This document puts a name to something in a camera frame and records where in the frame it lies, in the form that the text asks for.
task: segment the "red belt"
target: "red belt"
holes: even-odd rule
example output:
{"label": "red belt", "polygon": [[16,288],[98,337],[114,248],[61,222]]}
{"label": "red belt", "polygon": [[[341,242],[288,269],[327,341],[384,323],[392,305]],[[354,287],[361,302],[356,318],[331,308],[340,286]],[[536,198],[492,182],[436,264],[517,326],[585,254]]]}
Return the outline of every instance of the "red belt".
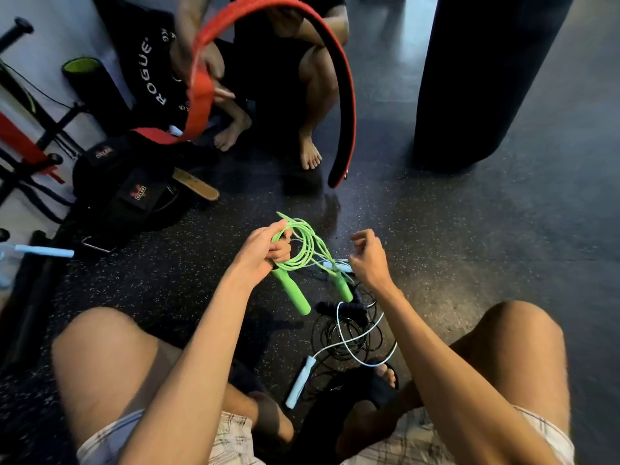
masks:
{"label": "red belt", "polygon": [[235,0],[222,9],[196,35],[191,46],[193,63],[191,65],[190,87],[188,96],[190,108],[187,112],[187,122],[181,137],[175,137],[167,132],[155,128],[135,129],[144,137],[163,145],[194,140],[205,131],[209,123],[209,113],[213,103],[213,83],[209,77],[205,62],[200,59],[203,48],[211,43],[228,26],[245,15],[263,10],[269,6],[286,6],[297,8],[308,19],[321,36],[327,51],[332,57],[338,89],[340,91],[340,139],[338,152],[329,173],[327,184],[335,188],[346,177],[348,166],[355,145],[355,93],[351,70],[346,61],[344,50],[327,27],[323,19],[310,6],[298,0]]}

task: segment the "black bag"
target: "black bag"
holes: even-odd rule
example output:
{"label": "black bag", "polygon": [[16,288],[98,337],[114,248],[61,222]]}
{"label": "black bag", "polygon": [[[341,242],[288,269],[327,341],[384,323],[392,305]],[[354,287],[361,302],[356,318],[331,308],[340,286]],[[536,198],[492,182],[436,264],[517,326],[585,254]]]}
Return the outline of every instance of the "black bag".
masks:
{"label": "black bag", "polygon": [[128,132],[80,156],[73,188],[78,219],[88,235],[82,244],[110,253],[136,233],[177,222],[194,196],[172,179],[182,147],[160,146]]}

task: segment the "speckled black floor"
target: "speckled black floor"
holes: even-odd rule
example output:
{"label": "speckled black floor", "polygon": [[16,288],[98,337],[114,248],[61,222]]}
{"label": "speckled black floor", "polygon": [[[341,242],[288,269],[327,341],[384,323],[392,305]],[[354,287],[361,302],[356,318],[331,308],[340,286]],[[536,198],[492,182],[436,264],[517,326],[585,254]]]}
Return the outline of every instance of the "speckled black floor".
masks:
{"label": "speckled black floor", "polygon": [[[498,152],[451,177],[408,166],[436,0],[348,1],[359,117],[349,179],[336,191],[322,185],[333,113],[316,134],[327,161],[320,171],[295,171],[294,160],[246,140],[213,170],[219,202],[120,253],[71,262],[40,364],[0,382],[1,428],[23,433],[24,462],[73,460],[52,336],[88,307],[111,305],[182,344],[245,236],[277,210],[309,221],[336,257],[347,255],[351,232],[374,228],[399,286],[448,342],[502,299],[547,309],[565,332],[578,459],[611,463],[620,454],[620,0],[575,1]],[[310,273],[298,280],[311,303],[335,293]],[[237,354],[278,400],[311,351],[314,319],[298,315],[271,278],[252,295]],[[307,408],[294,411],[297,425]]]}

